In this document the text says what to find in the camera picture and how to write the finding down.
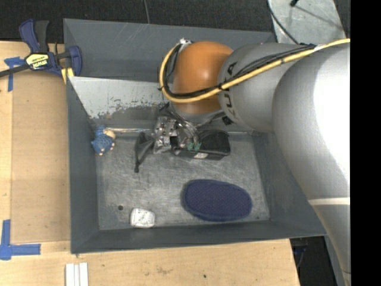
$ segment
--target blue clamp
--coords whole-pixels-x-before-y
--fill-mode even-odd
[[[3,220],[0,245],[0,260],[10,260],[12,256],[39,255],[41,244],[11,245],[11,221]]]
[[[71,46],[67,52],[60,54],[49,52],[49,46],[46,43],[46,28],[48,24],[49,21],[47,20],[34,21],[34,19],[28,19],[20,25],[19,32],[21,39],[28,45],[30,54],[24,59],[25,63],[23,65],[0,72],[0,77],[26,69],[45,71],[62,77],[63,67],[60,65],[59,60],[69,57],[71,61],[70,67],[74,75],[78,76],[80,74],[82,70],[82,56],[78,46]]]

